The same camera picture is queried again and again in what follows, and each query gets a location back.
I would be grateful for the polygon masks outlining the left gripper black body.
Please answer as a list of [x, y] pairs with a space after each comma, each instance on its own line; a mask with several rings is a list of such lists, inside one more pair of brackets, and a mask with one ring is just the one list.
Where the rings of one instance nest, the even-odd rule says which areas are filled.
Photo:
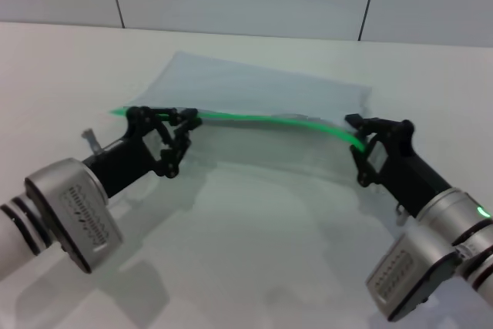
[[147, 173], [156, 174], [160, 158], [163, 141], [158, 126], [161, 121], [134, 117], [128, 118], [127, 122], [125, 135], [106, 147], [101, 147], [92, 129], [82, 132], [82, 138], [92, 150], [92, 155], [83, 163], [94, 173], [109, 198]]

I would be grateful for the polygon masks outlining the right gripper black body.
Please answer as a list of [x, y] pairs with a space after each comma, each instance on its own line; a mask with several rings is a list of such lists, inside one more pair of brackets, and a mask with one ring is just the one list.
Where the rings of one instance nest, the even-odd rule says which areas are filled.
[[400, 121], [386, 133], [370, 134], [365, 146], [371, 184], [382, 185], [410, 216], [416, 217], [450, 183], [433, 170], [412, 146], [414, 124]]

